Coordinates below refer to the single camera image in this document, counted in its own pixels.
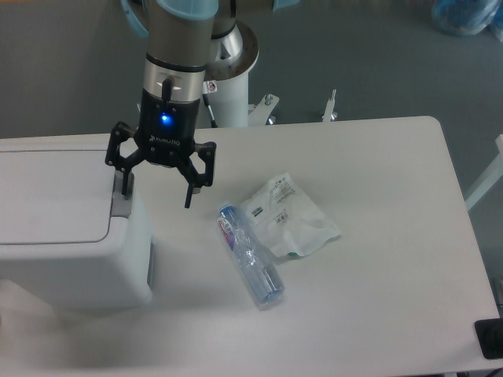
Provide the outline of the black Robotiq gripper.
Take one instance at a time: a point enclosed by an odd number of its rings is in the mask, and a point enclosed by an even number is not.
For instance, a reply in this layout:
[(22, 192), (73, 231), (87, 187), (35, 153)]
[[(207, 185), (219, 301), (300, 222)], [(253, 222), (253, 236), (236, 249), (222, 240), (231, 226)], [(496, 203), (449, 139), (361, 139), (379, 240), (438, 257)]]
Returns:
[[(194, 141), (200, 101), (168, 102), (143, 90), (139, 125), (134, 132), (125, 122), (119, 121), (111, 130), (105, 163), (123, 175), (121, 193), (129, 196), (132, 169), (144, 160), (168, 167), (179, 159), (178, 171), (188, 183), (185, 208), (190, 208), (193, 194), (203, 187), (211, 187), (215, 176), (216, 143), (198, 144)], [(121, 144), (134, 138), (138, 149), (128, 157), (120, 153)], [(199, 173), (191, 160), (192, 154), (204, 162), (204, 172)]]

